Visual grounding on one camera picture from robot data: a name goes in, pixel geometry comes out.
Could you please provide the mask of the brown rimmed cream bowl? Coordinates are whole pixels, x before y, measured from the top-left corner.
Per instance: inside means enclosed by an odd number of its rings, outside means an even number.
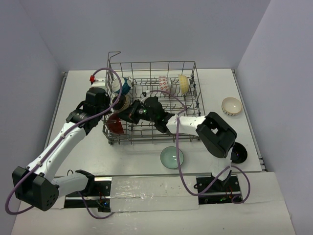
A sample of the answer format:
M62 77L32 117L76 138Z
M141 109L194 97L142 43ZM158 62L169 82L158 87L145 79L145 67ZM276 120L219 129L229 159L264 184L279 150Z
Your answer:
M115 113L120 113L120 112L126 110L127 108L129 108L130 105L131 105L130 96L122 94L119 101L113 107L113 110Z

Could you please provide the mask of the white ceramic bowl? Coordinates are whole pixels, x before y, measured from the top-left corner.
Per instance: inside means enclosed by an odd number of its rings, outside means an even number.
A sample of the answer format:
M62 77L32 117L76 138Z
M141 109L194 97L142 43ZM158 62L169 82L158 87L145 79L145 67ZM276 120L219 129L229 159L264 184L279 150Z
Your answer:
M107 120L107 126L109 131L113 134L123 135L124 130L122 127L122 123L120 118L118 117L118 113L113 113Z

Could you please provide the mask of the dark teal white bowl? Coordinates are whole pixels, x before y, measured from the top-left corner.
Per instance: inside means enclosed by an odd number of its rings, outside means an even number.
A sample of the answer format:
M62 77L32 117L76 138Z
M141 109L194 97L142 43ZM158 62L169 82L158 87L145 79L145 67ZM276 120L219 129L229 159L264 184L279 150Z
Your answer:
M121 84L122 86L120 86L119 80L115 79L112 83L112 91L115 94L119 94L121 90L123 95L127 95L132 87L130 79L126 77L121 77Z

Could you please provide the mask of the blue inside red patterned bowl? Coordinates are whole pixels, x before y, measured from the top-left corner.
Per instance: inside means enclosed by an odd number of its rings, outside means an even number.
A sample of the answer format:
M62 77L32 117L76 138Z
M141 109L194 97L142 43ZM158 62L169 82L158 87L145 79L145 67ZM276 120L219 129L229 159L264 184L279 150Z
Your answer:
M166 96L168 94L172 94L172 82L171 79L166 76L160 76L158 78L159 89L162 91L161 94Z

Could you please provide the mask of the yellow dotted bowl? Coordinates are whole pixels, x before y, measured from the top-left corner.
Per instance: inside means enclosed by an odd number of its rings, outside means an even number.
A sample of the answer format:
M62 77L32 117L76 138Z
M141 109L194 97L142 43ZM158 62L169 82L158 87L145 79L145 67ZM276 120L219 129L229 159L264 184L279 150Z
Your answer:
M190 87L190 80L185 75L179 75L179 87L182 94L188 93L189 87Z

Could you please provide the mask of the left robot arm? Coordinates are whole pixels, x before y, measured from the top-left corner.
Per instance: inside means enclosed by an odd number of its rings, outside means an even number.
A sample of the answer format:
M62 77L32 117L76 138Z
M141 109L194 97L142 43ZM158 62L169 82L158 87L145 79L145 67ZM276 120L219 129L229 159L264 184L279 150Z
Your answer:
M95 191L93 174L84 170L61 178L55 178L55 174L72 149L111 111L110 101L105 89L91 87L49 146L27 167L19 166L13 171L14 189L9 195L32 208L47 211L65 195L76 191L83 196L92 194Z

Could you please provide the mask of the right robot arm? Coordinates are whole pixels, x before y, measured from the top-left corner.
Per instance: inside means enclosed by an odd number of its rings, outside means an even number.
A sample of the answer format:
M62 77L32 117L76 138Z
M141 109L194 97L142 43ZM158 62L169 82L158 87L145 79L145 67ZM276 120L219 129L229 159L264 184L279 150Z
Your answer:
M161 133L199 137L208 152L215 157L213 188L224 191L229 186L231 152L237 133L217 113L210 112L198 117L180 116L165 111L157 97L148 97L144 101L135 100L118 116L133 124L138 124L140 120L152 122Z

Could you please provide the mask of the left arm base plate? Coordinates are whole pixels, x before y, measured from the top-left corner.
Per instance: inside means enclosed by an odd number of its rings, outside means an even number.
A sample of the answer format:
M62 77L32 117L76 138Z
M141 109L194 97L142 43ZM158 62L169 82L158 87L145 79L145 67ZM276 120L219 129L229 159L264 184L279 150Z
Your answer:
M88 208L97 209L98 212L110 213L110 193L112 178L97 177L93 188L89 193L82 194ZM65 209L85 208L82 197L78 192L66 195L64 202Z

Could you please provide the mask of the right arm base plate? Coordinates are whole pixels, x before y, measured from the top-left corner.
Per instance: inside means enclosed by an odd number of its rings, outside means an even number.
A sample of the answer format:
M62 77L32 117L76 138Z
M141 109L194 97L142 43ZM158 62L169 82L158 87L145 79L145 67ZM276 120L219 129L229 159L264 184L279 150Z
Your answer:
M193 188L200 193L213 179L212 176L197 176ZM235 175L230 176L226 183L217 180L204 194L198 196L199 205L241 203L242 200L238 177Z

